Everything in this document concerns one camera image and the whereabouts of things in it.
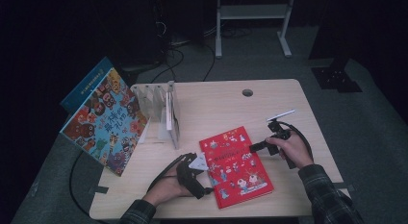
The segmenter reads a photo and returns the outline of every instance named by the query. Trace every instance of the book holder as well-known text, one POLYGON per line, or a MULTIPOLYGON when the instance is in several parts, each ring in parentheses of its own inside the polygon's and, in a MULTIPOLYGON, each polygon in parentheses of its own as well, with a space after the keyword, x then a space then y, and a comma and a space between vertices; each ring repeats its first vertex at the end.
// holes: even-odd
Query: book holder
POLYGON ((158 139, 171 139, 174 149, 179 149, 180 108, 174 81, 162 85, 131 86, 137 95, 141 113, 159 121, 158 139))

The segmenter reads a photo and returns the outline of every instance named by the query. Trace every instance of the hand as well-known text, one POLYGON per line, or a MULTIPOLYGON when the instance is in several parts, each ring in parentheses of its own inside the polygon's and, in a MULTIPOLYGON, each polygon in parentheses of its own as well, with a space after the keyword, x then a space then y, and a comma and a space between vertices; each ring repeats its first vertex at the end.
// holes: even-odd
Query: hand
POLYGON ((192 196, 192 194, 177 181, 177 165, 178 163, 170 168, 165 176, 143 196, 142 199, 144 201, 158 207, 160 204, 176 197, 192 196))
POLYGON ((281 147, 285 151, 286 156, 290 158, 299 169, 306 165, 313 164, 313 160, 309 156, 305 143, 295 132, 291 132, 291 137, 286 140, 276 137, 267 137, 265 141, 281 147))

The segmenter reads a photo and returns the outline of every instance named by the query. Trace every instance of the wooden table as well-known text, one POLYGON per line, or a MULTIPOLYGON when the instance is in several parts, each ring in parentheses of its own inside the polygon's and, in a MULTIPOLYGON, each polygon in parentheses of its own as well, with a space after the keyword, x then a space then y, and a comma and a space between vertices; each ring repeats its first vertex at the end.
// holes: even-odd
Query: wooden table
MULTIPOLYGON (((122 177, 107 169, 102 172, 99 186, 107 187, 108 192, 95 194, 89 211, 92 218, 120 218, 169 163, 182 154, 199 153, 199 140, 244 126, 252 142, 259 142, 271 135, 266 118, 291 109, 295 112, 279 120, 293 124, 306 136, 315 163, 325 168, 334 183, 343 181, 297 80, 176 83, 175 88, 181 112, 180 149, 175 150, 170 140, 159 140, 158 122, 152 122, 145 142, 136 147, 122 177), (253 95, 244 96, 245 89, 252 90, 253 95)), ((272 194, 222 210, 218 209, 213 194, 200 200, 178 198, 162 204, 155 218, 311 215, 311 205, 297 169, 290 170, 285 161, 277 155, 270 156, 267 149, 258 155, 274 184, 272 194)), ((204 187, 211 186, 207 172, 197 179, 204 187)))

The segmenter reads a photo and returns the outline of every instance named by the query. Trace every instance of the dark background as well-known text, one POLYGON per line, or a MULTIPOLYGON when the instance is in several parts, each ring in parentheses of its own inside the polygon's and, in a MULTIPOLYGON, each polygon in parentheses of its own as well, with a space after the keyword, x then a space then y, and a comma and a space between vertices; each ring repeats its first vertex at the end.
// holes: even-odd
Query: dark background
MULTIPOLYGON (((347 53, 370 71, 407 121, 407 3, 295 0, 290 26, 319 25, 310 58, 347 53)), ((168 36, 182 34, 200 42, 201 31, 216 24, 216 0, 0 0, 0 4, 5 82, 0 218, 7 222, 67 118, 60 101, 105 56, 119 71, 126 66, 143 71, 160 63, 166 56, 168 37, 158 37, 163 28, 156 21, 166 23, 168 36)))

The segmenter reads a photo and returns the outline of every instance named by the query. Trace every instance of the left hand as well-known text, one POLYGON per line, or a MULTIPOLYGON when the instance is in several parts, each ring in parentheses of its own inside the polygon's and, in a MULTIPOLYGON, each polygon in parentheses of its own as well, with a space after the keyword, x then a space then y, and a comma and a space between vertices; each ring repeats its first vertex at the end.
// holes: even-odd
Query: left hand
POLYGON ((175 164, 168 170, 165 176, 153 186, 146 195, 143 196, 143 200, 158 207, 160 204, 167 202, 177 197, 191 197, 192 194, 177 181, 177 165, 175 164))

